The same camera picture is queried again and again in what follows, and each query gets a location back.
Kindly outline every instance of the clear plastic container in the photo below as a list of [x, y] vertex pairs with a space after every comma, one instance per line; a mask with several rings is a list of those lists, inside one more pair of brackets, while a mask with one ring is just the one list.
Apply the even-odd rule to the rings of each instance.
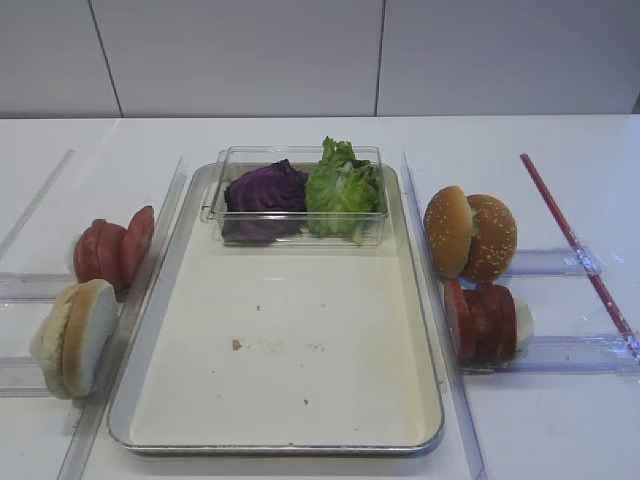
[[[358, 160], [369, 161], [375, 170], [380, 185], [380, 201], [375, 212], [230, 212], [225, 191], [244, 174], [285, 159], [297, 171], [310, 174], [322, 158], [321, 147], [232, 147], [214, 174], [216, 186], [203, 219], [217, 224], [214, 238], [229, 246], [376, 246], [382, 240], [387, 219], [380, 152], [376, 147], [354, 147], [354, 152]], [[325, 227], [339, 233], [324, 233]]]

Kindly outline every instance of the sesame seed bun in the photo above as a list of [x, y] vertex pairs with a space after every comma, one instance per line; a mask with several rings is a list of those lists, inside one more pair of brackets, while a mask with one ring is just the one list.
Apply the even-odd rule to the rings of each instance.
[[518, 229], [511, 211], [490, 195], [469, 195], [473, 231], [469, 255], [460, 276], [472, 283], [502, 276], [516, 253]]
[[456, 278], [467, 263], [473, 231], [471, 207], [462, 189], [454, 185], [436, 193], [423, 222], [438, 274]]

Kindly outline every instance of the metal tray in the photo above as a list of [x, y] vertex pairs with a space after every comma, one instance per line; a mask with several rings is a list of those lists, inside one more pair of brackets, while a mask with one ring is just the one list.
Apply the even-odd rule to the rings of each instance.
[[395, 172], [377, 247], [225, 247], [198, 170], [107, 412], [144, 455], [406, 455], [444, 413]]

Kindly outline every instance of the white bun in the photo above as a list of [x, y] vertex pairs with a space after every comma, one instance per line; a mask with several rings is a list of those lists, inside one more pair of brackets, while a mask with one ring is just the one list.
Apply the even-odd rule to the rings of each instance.
[[57, 398], [71, 395], [62, 379], [62, 355], [67, 321], [78, 293], [78, 286], [66, 288], [56, 299], [51, 314], [44, 319], [31, 342], [31, 356], [40, 365], [47, 389]]
[[102, 279], [78, 286], [64, 334], [62, 379], [73, 397], [91, 392], [102, 350], [118, 317], [111, 284]]

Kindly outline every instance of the white wall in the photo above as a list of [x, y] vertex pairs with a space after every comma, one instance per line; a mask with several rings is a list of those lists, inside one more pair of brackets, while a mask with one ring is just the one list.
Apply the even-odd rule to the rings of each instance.
[[380, 115], [630, 113], [640, 0], [388, 0]]
[[119, 116], [86, 0], [0, 2], [0, 117]]
[[93, 0], [125, 116], [373, 115], [382, 0]]
[[[640, 93], [640, 0], [91, 2], [129, 117], [629, 113]], [[0, 117], [116, 115], [88, 0], [0, 1]]]

